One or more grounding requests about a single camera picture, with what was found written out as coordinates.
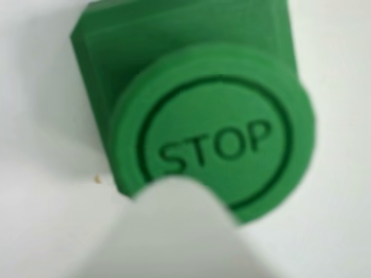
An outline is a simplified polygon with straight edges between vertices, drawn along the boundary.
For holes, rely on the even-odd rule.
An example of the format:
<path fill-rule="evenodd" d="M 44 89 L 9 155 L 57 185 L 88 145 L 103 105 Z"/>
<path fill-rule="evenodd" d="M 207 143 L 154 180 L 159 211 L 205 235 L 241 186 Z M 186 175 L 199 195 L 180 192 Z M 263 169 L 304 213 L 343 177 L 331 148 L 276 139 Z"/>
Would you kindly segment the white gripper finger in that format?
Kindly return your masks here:
<path fill-rule="evenodd" d="M 281 277 L 243 241 L 237 223 L 199 182 L 149 184 L 83 267 L 85 277 Z"/>

